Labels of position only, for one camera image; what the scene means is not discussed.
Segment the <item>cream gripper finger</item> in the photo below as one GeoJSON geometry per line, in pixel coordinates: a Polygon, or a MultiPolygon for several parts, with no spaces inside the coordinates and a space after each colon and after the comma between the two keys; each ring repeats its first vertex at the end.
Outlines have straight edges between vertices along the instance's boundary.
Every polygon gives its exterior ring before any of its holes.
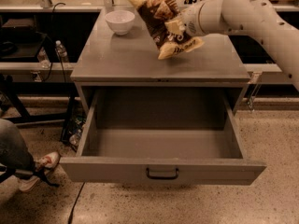
{"type": "Polygon", "coordinates": [[[181,16],[176,16],[174,19],[166,21],[164,25],[172,35],[183,35],[185,32],[185,25],[181,16]]]}

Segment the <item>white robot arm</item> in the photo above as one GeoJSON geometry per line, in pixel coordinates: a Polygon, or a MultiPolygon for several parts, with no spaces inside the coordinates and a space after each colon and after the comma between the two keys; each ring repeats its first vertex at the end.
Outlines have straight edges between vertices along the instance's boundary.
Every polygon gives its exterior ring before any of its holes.
{"type": "Polygon", "coordinates": [[[299,30],[269,0],[205,0],[165,23],[175,35],[247,35],[258,42],[299,90],[299,30]]]}

